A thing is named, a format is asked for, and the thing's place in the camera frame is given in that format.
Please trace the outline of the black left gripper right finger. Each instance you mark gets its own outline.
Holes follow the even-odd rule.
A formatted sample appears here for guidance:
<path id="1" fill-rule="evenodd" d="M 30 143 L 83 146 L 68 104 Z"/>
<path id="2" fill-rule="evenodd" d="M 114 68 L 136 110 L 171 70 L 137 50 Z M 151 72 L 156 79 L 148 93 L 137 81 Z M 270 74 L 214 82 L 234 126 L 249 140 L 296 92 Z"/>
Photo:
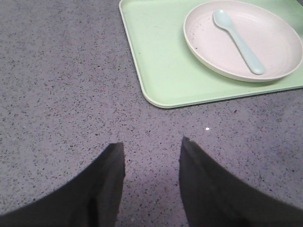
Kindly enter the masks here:
<path id="1" fill-rule="evenodd" d="M 303 211 L 244 183 L 183 137 L 179 188 L 190 227 L 301 227 Z"/>

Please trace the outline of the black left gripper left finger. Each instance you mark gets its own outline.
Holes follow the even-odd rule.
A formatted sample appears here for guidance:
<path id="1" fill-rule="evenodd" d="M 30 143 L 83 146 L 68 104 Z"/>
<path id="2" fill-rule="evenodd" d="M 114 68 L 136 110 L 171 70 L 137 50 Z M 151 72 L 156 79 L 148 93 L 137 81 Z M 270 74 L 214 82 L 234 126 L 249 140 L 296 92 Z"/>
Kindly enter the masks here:
<path id="1" fill-rule="evenodd" d="M 122 143 L 109 144 L 53 193 L 0 218 L 2 227 L 113 227 L 125 177 Z"/>

